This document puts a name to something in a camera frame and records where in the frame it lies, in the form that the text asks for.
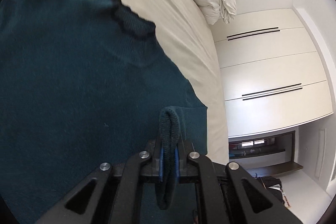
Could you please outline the dark green knit sweater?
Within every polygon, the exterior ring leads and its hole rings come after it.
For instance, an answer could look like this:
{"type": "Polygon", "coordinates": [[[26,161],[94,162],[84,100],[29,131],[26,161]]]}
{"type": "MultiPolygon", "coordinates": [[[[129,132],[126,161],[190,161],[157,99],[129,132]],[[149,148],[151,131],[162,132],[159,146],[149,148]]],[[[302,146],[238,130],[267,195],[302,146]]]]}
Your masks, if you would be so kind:
{"type": "Polygon", "coordinates": [[[34,223],[159,134],[207,153],[207,108],[121,0],[1,1],[1,196],[34,223]]]}

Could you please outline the black bag on floor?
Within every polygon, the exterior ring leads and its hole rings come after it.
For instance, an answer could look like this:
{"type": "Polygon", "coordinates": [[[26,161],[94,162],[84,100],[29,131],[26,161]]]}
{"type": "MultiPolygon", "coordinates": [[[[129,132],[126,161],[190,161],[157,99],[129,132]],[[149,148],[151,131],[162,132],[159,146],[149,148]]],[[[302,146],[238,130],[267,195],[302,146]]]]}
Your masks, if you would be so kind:
{"type": "Polygon", "coordinates": [[[272,195],[274,195],[283,205],[285,205],[282,183],[279,178],[272,176],[257,177],[256,180],[272,195]]]}

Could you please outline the dark open shelf niche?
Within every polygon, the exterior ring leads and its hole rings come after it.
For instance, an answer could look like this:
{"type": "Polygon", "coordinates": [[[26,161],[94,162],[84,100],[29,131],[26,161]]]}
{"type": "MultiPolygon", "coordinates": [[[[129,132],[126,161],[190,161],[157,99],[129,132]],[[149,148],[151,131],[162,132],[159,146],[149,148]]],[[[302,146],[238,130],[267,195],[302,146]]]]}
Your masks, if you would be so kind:
{"type": "Polygon", "coordinates": [[[303,166],[295,159],[294,130],[259,138],[229,142],[229,159],[241,165],[251,176],[282,176],[303,166]]]}

